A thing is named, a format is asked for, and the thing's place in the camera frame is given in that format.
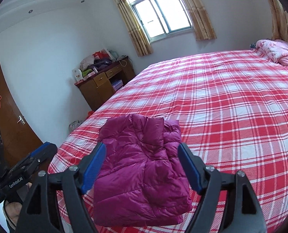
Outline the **person's left hand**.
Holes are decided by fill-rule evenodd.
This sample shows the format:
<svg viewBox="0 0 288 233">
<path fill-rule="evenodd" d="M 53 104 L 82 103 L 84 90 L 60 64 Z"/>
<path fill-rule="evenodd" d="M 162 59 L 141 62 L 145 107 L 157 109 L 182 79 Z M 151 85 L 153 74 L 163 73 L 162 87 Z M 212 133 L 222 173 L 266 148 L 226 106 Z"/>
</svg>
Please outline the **person's left hand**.
<svg viewBox="0 0 288 233">
<path fill-rule="evenodd" d="M 32 183 L 27 183 L 25 186 L 21 187 L 16 192 L 14 192 L 10 196 L 10 200 L 4 200 L 3 213 L 6 218 L 6 223 L 9 232 L 15 232 L 23 202 L 31 186 Z"/>
</svg>

